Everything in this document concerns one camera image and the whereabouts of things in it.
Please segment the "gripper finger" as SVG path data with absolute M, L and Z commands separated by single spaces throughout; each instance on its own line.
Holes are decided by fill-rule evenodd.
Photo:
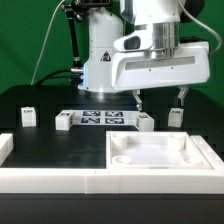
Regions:
M 184 100 L 185 97 L 188 93 L 188 87 L 187 86 L 180 86 L 179 87 L 179 93 L 177 96 L 177 103 L 179 107 L 183 107 L 184 106 Z
M 136 101 L 136 108 L 138 109 L 138 111 L 142 111 L 142 100 L 140 98 L 140 90 L 133 90 L 132 94 Z

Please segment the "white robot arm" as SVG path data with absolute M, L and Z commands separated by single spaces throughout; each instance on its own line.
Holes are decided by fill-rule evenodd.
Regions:
M 120 0 L 120 16 L 104 4 L 89 11 L 89 58 L 79 89 L 98 97 L 187 86 L 210 77 L 209 44 L 181 43 L 186 0 Z

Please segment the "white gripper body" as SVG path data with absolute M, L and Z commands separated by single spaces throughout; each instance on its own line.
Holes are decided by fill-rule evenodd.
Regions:
M 171 50 L 173 56 L 155 59 L 151 50 L 127 50 L 127 40 L 134 44 L 140 38 L 128 35 L 113 43 L 111 85 L 116 91 L 198 84 L 210 77 L 207 41 L 183 43 Z

